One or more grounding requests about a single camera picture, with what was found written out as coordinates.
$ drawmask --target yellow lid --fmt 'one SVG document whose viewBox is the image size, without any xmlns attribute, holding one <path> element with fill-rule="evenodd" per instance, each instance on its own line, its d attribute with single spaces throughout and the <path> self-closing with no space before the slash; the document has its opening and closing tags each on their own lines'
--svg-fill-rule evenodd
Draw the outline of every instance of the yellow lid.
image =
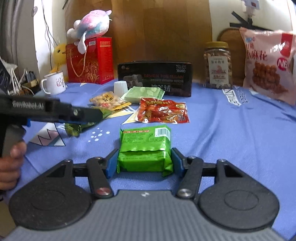
<svg viewBox="0 0 296 241">
<path fill-rule="evenodd" d="M 221 41 L 213 41 L 205 43 L 205 48 L 229 48 L 228 43 Z"/>
</svg>

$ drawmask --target table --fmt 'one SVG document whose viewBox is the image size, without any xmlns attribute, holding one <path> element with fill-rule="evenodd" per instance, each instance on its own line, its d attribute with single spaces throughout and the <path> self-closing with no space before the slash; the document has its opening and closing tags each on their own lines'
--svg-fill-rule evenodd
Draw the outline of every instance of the table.
<svg viewBox="0 0 296 241">
<path fill-rule="evenodd" d="M 87 106 L 91 97 L 112 91 L 113 83 L 68 84 L 66 91 L 57 97 L 72 105 Z M 172 130 L 171 146 L 177 147 L 185 156 L 195 155 L 205 162 L 227 159 L 272 190 L 280 201 L 280 212 L 273 228 L 287 239 L 292 237 L 296 232 L 296 189 L 293 188 L 296 183 L 296 108 L 241 87 L 224 93 L 193 84 L 192 97 L 165 98 L 185 101 L 190 118 L 190 123 L 169 124 Z M 28 143 L 22 176 L 18 186 L 7 192 L 6 201 L 24 184 L 64 159 L 82 163 L 94 156 L 104 157 L 114 148 L 119 148 L 120 128 L 147 125 L 122 125 L 127 118 L 122 116 L 104 120 L 79 138 L 68 137 L 61 124 L 56 124 L 64 147 L 42 147 Z M 27 128 L 25 141 L 31 140 L 44 125 L 32 122 L 31 127 Z M 179 182 L 175 175 L 163 178 L 161 173 L 128 172 L 116 174 L 110 180 L 115 193 L 120 189 L 174 191 Z M 213 182 L 213 178 L 204 177 L 200 191 Z M 89 190 L 87 178 L 76 178 L 76 184 Z"/>
</svg>

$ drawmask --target jar of nuts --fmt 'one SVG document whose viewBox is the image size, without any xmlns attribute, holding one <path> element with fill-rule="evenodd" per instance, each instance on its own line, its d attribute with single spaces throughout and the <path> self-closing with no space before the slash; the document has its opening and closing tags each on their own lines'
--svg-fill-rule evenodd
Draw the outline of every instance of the jar of nuts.
<svg viewBox="0 0 296 241">
<path fill-rule="evenodd" d="M 207 88 L 232 88 L 232 68 L 228 43 L 207 42 L 205 46 L 205 72 Z"/>
</svg>

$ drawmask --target dark green snack package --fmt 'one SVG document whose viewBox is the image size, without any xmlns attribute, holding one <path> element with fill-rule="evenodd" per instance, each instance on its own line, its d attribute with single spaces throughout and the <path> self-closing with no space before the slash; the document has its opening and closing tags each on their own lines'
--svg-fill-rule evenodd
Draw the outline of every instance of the dark green snack package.
<svg viewBox="0 0 296 241">
<path fill-rule="evenodd" d="M 170 158 L 170 128 L 166 125 L 120 130 L 118 172 L 173 173 Z"/>
<path fill-rule="evenodd" d="M 101 107 L 96 107 L 96 109 L 100 109 L 100 111 L 103 113 L 103 119 L 105 119 L 107 116 L 111 115 L 113 111 L 104 109 Z M 68 136 L 74 136 L 78 137 L 80 133 L 87 130 L 87 128 L 94 126 L 98 124 L 99 122 L 88 122 L 87 124 L 65 124 L 65 130 Z"/>
</svg>

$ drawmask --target finger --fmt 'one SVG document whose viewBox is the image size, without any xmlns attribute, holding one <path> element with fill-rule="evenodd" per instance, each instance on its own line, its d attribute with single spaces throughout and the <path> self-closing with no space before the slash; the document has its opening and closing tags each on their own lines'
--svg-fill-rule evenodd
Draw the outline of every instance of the finger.
<svg viewBox="0 0 296 241">
<path fill-rule="evenodd" d="M 17 184 L 17 181 L 14 181 L 14 182 L 10 182 L 10 183 L 1 183 L 0 182 L 0 190 L 10 190 L 10 189 L 13 189 Z"/>
<path fill-rule="evenodd" d="M 13 172 L 0 172 L 0 182 L 10 183 L 18 180 L 20 177 L 20 170 Z"/>
<path fill-rule="evenodd" d="M 3 157 L 0 159 L 0 172 L 15 171 L 21 168 L 24 158 L 13 159 L 11 157 Z"/>
<path fill-rule="evenodd" d="M 20 158 L 22 157 L 27 151 L 27 145 L 25 142 L 19 142 L 14 145 L 10 150 L 10 156 L 12 158 Z"/>
</svg>

